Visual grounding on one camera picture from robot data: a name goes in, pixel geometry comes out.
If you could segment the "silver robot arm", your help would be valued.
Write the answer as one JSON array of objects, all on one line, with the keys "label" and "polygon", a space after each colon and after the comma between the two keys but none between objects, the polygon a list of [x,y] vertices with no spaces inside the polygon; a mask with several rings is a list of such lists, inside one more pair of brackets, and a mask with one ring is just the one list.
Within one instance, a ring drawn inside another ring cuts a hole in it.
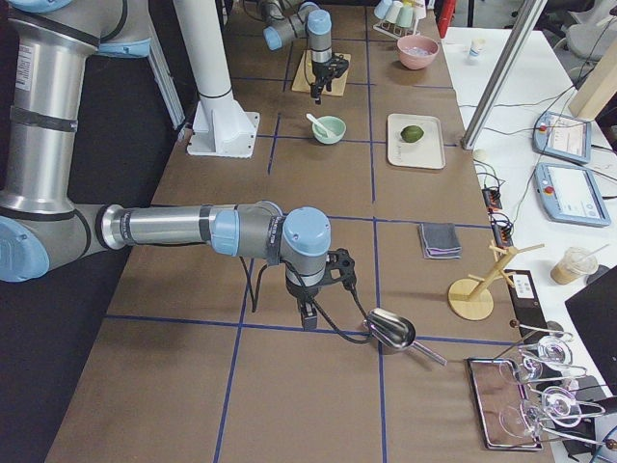
[{"label": "silver robot arm", "polygon": [[295,40],[307,39],[314,81],[310,96],[321,103],[324,90],[348,68],[348,62],[332,50],[330,14],[312,1],[258,1],[260,19],[266,24],[263,37],[272,51]]},{"label": "silver robot arm", "polygon": [[331,225],[304,206],[273,203],[125,208],[75,204],[67,195],[87,59],[146,57],[145,1],[12,1],[19,35],[11,140],[1,192],[1,278],[20,283],[108,249],[205,243],[223,255],[285,265],[303,327],[319,317]]}]

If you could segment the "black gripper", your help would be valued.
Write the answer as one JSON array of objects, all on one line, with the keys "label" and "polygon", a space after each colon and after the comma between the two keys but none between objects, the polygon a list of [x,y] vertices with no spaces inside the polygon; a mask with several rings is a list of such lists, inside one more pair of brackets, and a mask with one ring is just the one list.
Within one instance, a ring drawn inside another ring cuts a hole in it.
[{"label": "black gripper", "polygon": [[310,84],[311,97],[316,104],[321,103],[323,90],[332,88],[333,70],[330,62],[319,63],[312,61],[311,70],[314,76],[314,81]]},{"label": "black gripper", "polygon": [[308,304],[307,301],[317,296],[319,286],[308,286],[291,262],[286,262],[284,265],[285,287],[290,295],[300,301],[299,313],[302,327],[304,330],[316,329],[318,310],[313,302]]}]

